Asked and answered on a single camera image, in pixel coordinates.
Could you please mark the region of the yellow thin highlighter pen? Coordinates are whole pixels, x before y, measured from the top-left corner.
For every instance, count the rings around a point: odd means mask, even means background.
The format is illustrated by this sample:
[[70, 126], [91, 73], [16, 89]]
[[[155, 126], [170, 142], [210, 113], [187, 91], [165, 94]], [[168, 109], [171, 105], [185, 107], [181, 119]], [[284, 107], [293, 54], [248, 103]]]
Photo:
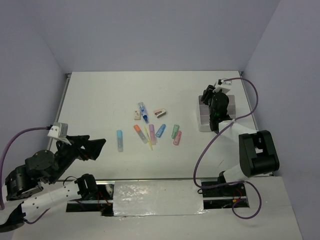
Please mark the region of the yellow thin highlighter pen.
[[145, 134], [146, 134], [149, 147], [150, 147], [151, 151], [153, 151], [153, 145], [152, 145], [152, 143], [151, 143], [151, 139], [150, 139], [150, 136], [149, 136], [149, 133], [148, 133], [148, 130], [147, 130], [147, 127], [146, 127], [146, 126], [144, 126], [144, 132], [145, 132]]

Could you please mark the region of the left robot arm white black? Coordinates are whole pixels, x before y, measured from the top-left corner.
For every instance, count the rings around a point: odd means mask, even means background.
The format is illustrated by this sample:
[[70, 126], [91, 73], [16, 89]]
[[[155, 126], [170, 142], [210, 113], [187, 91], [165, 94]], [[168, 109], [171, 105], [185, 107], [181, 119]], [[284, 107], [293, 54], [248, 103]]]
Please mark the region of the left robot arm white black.
[[6, 177], [5, 201], [0, 211], [0, 231], [14, 231], [31, 219], [40, 219], [50, 208], [72, 200], [91, 200], [98, 187], [92, 174], [83, 174], [72, 183], [42, 193], [45, 185], [54, 185], [75, 160], [95, 161], [106, 144], [104, 138], [89, 135], [67, 136], [56, 141], [56, 152], [40, 150], [27, 158]]

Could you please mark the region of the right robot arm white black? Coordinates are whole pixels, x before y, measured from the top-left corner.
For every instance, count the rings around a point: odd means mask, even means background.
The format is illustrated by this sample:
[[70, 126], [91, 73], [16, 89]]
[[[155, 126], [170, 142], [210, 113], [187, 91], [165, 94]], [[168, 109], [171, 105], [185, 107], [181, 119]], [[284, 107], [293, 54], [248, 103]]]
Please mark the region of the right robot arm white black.
[[235, 190], [235, 184], [251, 177], [268, 174], [280, 168], [280, 161], [272, 135], [267, 130], [254, 130], [245, 127], [228, 114], [230, 99], [228, 87], [218, 84], [208, 85], [200, 101], [208, 106], [209, 127], [216, 133], [214, 137], [225, 136], [238, 144], [239, 163], [222, 171], [215, 183], [223, 196]]

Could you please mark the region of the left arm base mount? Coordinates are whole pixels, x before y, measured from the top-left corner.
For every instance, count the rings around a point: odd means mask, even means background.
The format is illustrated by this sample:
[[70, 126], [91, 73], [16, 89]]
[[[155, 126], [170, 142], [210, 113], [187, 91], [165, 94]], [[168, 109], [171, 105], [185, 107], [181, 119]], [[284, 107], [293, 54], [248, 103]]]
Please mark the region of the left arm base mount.
[[98, 184], [98, 192], [89, 198], [67, 202], [67, 213], [98, 213], [103, 217], [113, 217], [114, 184]]

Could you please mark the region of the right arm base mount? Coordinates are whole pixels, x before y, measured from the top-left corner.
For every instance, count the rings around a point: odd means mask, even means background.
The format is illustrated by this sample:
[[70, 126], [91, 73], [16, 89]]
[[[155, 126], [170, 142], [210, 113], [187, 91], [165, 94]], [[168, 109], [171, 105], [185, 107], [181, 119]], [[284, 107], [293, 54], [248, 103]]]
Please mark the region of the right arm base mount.
[[210, 189], [198, 189], [198, 194], [202, 195], [203, 208], [211, 209], [231, 209], [234, 203], [235, 208], [248, 208], [247, 193], [243, 183], [220, 186]]

